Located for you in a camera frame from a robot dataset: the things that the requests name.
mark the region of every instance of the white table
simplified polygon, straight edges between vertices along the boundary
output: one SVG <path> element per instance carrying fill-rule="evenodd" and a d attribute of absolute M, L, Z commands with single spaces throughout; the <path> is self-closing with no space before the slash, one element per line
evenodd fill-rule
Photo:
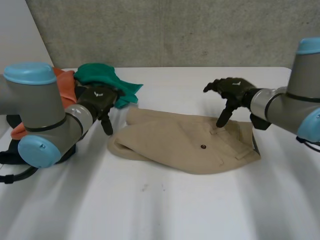
<path fill-rule="evenodd" d="M 202 93 L 208 82 L 243 77 L 258 87 L 287 84 L 281 67 L 118 68 L 143 83 L 139 107 L 218 116 L 224 100 Z M 111 111 L 115 130 L 127 109 Z M 232 119 L 249 121 L 238 109 Z M 212 175 L 192 175 L 107 150 L 96 123 L 77 154 L 12 185 L 0 185 L 1 240 L 318 240 L 320 154 L 272 125 L 255 130 L 262 160 Z M 0 139 L 2 150 L 10 130 Z M 20 166 L 4 166 L 1 175 Z"/>

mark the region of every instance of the gray wall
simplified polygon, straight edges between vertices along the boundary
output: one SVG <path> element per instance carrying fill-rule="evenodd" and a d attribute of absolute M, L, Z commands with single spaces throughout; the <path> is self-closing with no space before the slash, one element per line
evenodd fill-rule
<path fill-rule="evenodd" d="M 26 0 L 57 67 L 290 67 L 320 0 Z"/>

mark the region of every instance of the red cloth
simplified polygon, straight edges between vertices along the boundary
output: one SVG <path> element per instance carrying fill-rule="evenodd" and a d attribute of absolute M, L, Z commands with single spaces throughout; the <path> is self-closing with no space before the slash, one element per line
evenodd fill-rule
<path fill-rule="evenodd" d="M 63 71 L 59 68 L 53 68 L 54 74 L 56 75 L 56 83 L 61 96 L 62 105 L 64 108 L 69 107 L 72 104 L 75 104 L 77 101 L 75 94 L 75 79 L 74 71 Z M 25 135 L 27 131 L 23 123 L 20 123 L 16 128 L 11 132 L 11 137 L 14 140 L 20 140 Z"/>

